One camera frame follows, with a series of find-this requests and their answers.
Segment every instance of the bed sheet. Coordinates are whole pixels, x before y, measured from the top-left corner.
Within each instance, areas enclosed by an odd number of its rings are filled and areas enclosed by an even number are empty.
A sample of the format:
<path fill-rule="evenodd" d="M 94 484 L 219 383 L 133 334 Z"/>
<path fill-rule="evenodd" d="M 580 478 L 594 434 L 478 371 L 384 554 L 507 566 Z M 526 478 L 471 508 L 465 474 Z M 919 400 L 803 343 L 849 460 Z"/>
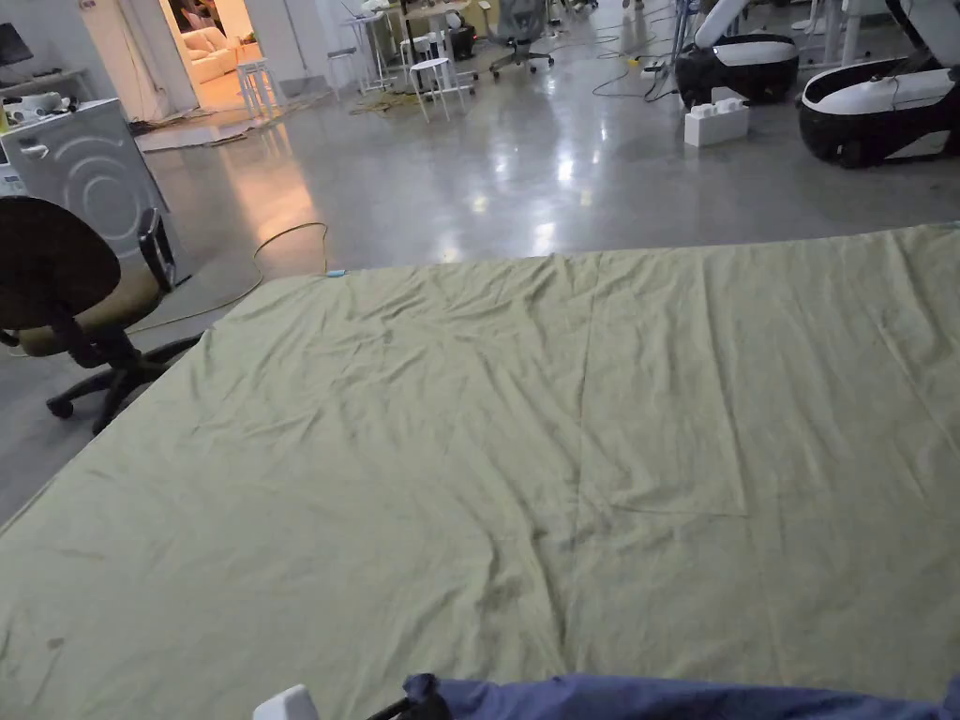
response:
<path fill-rule="evenodd" d="M 0 537 L 0 717 L 417 672 L 935 700 L 960 227 L 271 282 Z"/>

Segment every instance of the white sofa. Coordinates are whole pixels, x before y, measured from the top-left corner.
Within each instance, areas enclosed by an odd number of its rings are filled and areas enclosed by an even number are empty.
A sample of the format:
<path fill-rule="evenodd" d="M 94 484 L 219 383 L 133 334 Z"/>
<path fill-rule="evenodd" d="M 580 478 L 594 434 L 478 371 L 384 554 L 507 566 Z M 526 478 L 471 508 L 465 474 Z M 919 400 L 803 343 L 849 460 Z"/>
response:
<path fill-rule="evenodd" d="M 216 28 L 193 30 L 183 33 L 182 37 L 196 82 L 205 83 L 236 69 L 234 48 L 239 46 L 238 40 L 227 40 Z"/>

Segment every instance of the black and white robot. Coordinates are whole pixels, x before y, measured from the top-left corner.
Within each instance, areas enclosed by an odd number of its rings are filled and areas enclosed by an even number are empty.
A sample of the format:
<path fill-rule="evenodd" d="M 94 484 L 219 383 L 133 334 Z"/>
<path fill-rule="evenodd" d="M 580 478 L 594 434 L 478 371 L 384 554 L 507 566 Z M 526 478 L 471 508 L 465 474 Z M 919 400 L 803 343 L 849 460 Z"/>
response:
<path fill-rule="evenodd" d="M 724 35 L 748 1 L 720 0 L 677 55 L 674 79 L 687 108 L 712 102 L 715 87 L 728 87 L 752 103 L 777 103 L 797 81 L 800 53 L 791 38 Z"/>
<path fill-rule="evenodd" d="M 817 75 L 800 103 L 810 151 L 844 167 L 960 155 L 960 10 L 953 0 L 887 0 L 916 51 Z"/>

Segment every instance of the monitor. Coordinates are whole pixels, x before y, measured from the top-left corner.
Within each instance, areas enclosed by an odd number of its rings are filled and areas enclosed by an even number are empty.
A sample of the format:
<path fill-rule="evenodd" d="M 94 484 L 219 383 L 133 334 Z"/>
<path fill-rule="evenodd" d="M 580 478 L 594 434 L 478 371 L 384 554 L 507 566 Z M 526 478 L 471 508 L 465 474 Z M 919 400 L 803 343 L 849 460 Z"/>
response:
<path fill-rule="evenodd" d="M 29 60 L 34 54 L 9 22 L 0 23 L 0 65 Z"/>

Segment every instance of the blue fabric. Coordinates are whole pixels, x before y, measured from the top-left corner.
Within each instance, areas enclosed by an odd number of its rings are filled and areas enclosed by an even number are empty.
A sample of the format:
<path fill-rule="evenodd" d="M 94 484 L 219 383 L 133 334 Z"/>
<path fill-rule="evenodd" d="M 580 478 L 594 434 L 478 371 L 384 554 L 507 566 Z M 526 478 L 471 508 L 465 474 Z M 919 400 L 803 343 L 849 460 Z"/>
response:
<path fill-rule="evenodd" d="M 801 687 L 564 675 L 498 685 L 416 675 L 420 701 L 432 683 L 456 720 L 960 720 L 960 678 L 942 705 Z"/>

